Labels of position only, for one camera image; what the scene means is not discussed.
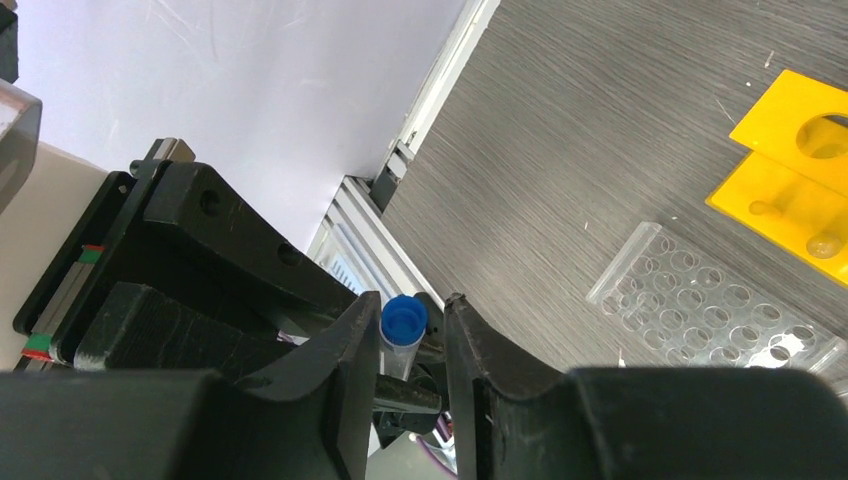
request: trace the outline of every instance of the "blue cap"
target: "blue cap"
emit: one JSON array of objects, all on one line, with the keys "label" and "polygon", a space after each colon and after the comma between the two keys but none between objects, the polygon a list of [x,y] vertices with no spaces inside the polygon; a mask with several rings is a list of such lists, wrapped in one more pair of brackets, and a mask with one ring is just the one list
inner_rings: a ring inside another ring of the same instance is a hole
[{"label": "blue cap", "polygon": [[427,329],[427,307],[415,297],[399,295],[383,307],[380,331],[393,345],[413,345]]}]

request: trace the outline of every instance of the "brushed metal surface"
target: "brushed metal surface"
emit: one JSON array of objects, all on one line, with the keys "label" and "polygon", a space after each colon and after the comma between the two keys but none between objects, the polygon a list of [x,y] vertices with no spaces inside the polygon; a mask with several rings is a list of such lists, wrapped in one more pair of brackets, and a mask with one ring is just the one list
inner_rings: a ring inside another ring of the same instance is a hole
[{"label": "brushed metal surface", "polygon": [[844,0],[504,0],[384,222],[440,294],[558,368],[655,361],[584,300],[643,220],[845,337],[843,288],[704,198],[781,70],[848,87],[846,25]]}]

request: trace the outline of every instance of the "test tube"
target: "test tube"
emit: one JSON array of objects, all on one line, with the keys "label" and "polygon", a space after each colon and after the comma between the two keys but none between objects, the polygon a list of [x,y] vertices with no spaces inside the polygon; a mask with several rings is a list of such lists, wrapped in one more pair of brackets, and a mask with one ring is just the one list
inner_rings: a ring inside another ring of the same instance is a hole
[{"label": "test tube", "polygon": [[427,329],[427,307],[420,300],[397,296],[380,317],[380,373],[406,380]]}]

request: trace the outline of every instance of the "cable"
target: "cable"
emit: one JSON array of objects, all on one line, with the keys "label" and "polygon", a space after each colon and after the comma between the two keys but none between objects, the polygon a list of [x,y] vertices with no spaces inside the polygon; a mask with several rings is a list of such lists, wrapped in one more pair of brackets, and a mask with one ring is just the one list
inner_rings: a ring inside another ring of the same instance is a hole
[{"label": "cable", "polygon": [[452,436],[447,422],[445,422],[444,417],[441,415],[439,415],[439,418],[436,420],[436,431],[439,432],[439,435],[442,437],[442,441],[445,442],[447,442]]},{"label": "cable", "polygon": [[458,478],[453,472],[453,470],[448,468],[447,465],[445,465],[444,463],[442,463],[441,460],[439,460],[439,457],[436,456],[436,454],[430,448],[430,445],[427,445],[427,442],[424,441],[424,437],[418,436],[415,441],[418,442],[419,445],[421,445],[421,449],[424,450],[424,453],[426,453],[427,456],[430,457],[430,460],[432,460],[433,463],[435,463],[443,472],[445,472],[445,474],[447,474],[451,478]]},{"label": "cable", "polygon": [[289,334],[287,334],[286,332],[284,332],[282,330],[277,331],[277,341],[278,342],[291,343],[291,344],[296,345],[296,343],[294,342],[294,339],[291,338],[291,336],[289,336]]}]

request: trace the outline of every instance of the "yellow plastic holder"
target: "yellow plastic holder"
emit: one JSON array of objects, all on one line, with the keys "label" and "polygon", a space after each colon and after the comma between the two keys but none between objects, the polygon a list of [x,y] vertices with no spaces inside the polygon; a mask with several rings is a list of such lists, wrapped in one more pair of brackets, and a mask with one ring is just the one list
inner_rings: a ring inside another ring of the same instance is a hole
[{"label": "yellow plastic holder", "polygon": [[707,198],[848,286],[848,93],[784,71],[730,134],[752,152]]}]

